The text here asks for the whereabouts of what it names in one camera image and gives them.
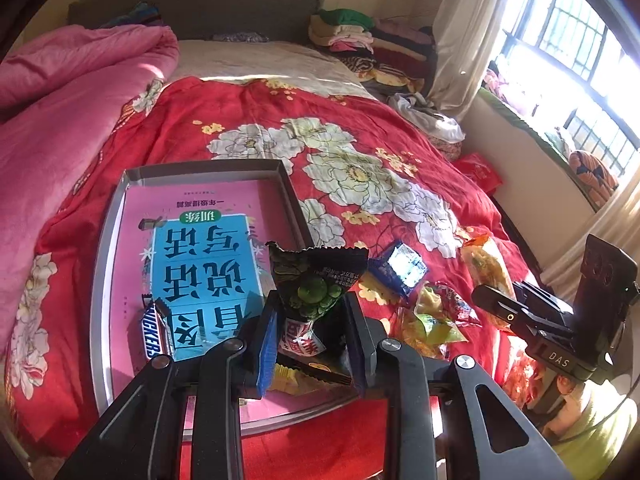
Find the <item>right hand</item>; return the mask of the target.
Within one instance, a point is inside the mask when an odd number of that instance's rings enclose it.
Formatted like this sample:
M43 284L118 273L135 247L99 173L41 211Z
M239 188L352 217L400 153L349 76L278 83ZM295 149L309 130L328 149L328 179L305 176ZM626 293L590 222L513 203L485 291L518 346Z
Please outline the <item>right hand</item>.
M563 375L556 375L548 388L538 396L529 419L546 440L551 443L565 436L578 422L589 403L585 382L574 382Z

